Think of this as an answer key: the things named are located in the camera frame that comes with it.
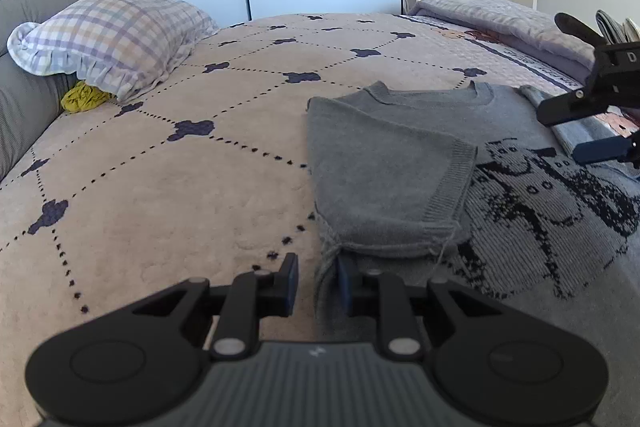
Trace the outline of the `grey knit cat sweater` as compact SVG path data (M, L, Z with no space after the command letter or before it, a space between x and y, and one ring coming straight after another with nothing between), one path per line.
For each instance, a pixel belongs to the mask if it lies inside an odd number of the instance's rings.
M316 310L332 338L361 338L338 303L336 257L409 284L451 277L583 335L639 338L639 175L573 150L605 139L596 118L539 124L544 94L473 82L313 98L307 144L321 241Z

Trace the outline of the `striped folded fabric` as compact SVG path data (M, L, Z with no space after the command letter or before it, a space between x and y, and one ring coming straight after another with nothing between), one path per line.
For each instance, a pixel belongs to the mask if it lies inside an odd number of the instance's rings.
M640 28L629 17L619 23L603 10L597 10L596 22L608 44L622 44L640 41Z

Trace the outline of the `dark brown curved object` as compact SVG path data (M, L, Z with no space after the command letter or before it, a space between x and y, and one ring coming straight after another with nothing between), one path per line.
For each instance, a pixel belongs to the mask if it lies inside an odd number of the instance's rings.
M554 22L563 34L573 36L594 48L608 44L608 40L573 15L564 12L556 13Z

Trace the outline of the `folded lavender blanket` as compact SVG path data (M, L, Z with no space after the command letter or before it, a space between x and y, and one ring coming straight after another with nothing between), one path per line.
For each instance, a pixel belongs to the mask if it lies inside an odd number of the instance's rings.
M580 83L594 65L593 46L564 34L551 15L510 0L421 0L408 12L493 35Z

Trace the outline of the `pink quilted bedspread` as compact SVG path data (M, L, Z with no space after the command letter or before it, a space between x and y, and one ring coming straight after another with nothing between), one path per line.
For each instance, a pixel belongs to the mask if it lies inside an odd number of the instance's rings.
M40 341L189 275L220 282L298 254L294 317L267 329L332 338L314 300L310 100L375 83L422 92L473 82L576 87L538 58L433 17L287 15L219 31L129 104L58 118L1 184L2 424L36 420L24 367ZM597 347L611 375L598 423L637 425L639 338Z

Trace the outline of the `yellow crumpled cloth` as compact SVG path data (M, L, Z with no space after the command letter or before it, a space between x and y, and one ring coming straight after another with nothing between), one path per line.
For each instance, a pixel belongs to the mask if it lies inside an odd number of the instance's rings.
M85 81L77 81L61 98L61 107L66 113L77 114L93 110L111 98L111 93L89 86Z

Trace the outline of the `plaid purple pillow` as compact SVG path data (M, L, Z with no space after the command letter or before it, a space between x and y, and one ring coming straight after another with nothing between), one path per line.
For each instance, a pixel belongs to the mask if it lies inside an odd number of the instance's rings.
M165 81L218 30L181 0L78 0L43 23L17 26L6 47L29 74L74 75L126 102Z

